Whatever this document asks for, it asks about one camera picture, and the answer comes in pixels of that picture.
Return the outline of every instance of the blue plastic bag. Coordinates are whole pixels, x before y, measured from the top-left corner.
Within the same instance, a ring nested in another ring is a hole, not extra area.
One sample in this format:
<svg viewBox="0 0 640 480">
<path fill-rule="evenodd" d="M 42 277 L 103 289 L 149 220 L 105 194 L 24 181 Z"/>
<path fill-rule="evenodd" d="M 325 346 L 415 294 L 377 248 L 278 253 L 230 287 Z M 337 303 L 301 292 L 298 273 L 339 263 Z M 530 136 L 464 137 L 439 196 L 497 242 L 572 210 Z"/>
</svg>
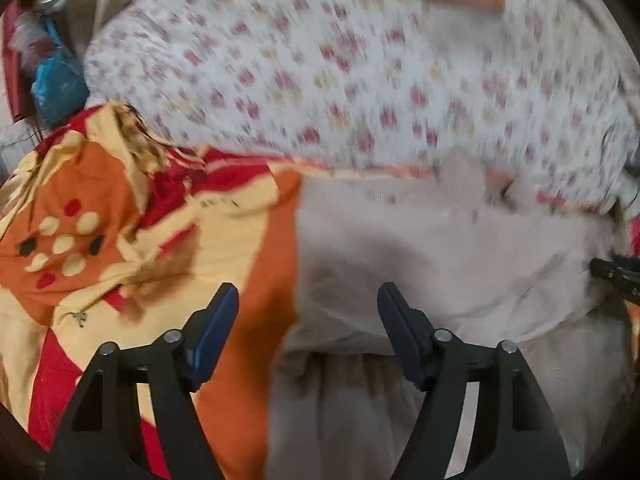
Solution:
<svg viewBox="0 0 640 480">
<path fill-rule="evenodd" d="M 38 65 L 31 95 L 38 115 L 51 129 L 84 108 L 89 89 L 82 65 L 60 40 L 53 20 L 43 17 L 42 24 L 58 48 L 53 57 Z"/>
</svg>

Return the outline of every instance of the white floral fabric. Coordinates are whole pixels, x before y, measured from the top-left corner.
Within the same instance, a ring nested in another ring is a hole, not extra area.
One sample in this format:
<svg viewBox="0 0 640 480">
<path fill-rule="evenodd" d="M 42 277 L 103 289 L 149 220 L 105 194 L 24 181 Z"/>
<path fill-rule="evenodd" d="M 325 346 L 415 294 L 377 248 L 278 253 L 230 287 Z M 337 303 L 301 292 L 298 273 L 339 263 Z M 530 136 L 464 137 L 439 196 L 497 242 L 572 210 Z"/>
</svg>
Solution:
<svg viewBox="0 0 640 480">
<path fill-rule="evenodd" d="M 579 203 L 610 198 L 636 136 L 619 57 L 571 0 L 134 0 L 84 61 L 92 102 L 180 144 L 350 168 L 463 146 Z"/>
</svg>

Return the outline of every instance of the metal bolt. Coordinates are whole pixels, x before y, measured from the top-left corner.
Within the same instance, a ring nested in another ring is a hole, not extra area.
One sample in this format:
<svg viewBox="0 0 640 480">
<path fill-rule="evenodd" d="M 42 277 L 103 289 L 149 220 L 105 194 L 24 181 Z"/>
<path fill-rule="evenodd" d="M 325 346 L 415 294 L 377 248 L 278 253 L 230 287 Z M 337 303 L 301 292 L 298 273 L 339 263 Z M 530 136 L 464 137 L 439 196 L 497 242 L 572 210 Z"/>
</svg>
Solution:
<svg viewBox="0 0 640 480">
<path fill-rule="evenodd" d="M 168 330 L 162 336 L 162 338 L 168 343 L 175 343 L 176 341 L 180 341 L 181 337 L 182 337 L 182 332 L 180 332 L 178 329 L 175 329 L 175 328 L 172 330 Z"/>
<path fill-rule="evenodd" d="M 118 345 L 116 345 L 116 343 L 114 343 L 113 341 L 107 341 L 106 343 L 102 343 L 100 345 L 100 348 L 98 348 L 98 352 L 100 352 L 101 355 L 109 355 L 117 348 Z"/>
<path fill-rule="evenodd" d="M 449 330 L 446 330 L 445 328 L 437 329 L 434 336 L 436 340 L 440 341 L 441 343 L 448 343 L 453 339 L 453 334 L 449 332 Z"/>
<path fill-rule="evenodd" d="M 500 346 L 507 354 L 515 354 L 518 351 L 518 345 L 508 339 L 500 343 Z"/>
</svg>

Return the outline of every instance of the black dot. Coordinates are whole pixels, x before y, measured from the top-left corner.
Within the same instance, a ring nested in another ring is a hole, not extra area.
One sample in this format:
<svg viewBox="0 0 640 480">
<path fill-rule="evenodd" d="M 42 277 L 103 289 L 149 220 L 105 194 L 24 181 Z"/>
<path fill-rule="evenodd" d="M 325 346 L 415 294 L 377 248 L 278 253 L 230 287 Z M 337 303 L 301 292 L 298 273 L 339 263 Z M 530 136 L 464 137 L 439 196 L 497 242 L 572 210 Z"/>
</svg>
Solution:
<svg viewBox="0 0 640 480">
<path fill-rule="evenodd" d="M 100 252 L 100 248 L 102 247 L 102 242 L 104 241 L 104 235 L 98 235 L 89 244 L 89 254 L 91 256 L 95 256 Z"/>
<path fill-rule="evenodd" d="M 38 242 L 35 238 L 27 238 L 20 244 L 20 256 L 29 256 L 37 245 Z"/>
</svg>

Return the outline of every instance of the red dot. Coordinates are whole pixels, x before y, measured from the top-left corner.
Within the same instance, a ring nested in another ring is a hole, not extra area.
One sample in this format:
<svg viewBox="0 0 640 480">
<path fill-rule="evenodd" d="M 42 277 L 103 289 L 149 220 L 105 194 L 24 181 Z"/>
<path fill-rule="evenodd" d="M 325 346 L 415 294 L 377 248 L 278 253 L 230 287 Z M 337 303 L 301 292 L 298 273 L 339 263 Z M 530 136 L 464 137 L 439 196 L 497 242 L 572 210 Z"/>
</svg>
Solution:
<svg viewBox="0 0 640 480">
<path fill-rule="evenodd" d="M 40 279 L 36 282 L 36 288 L 45 288 L 56 281 L 56 277 L 50 272 L 45 272 Z"/>
<path fill-rule="evenodd" d="M 81 208 L 82 203 L 77 198 L 69 200 L 65 205 L 65 215 L 76 216 Z"/>
</svg>

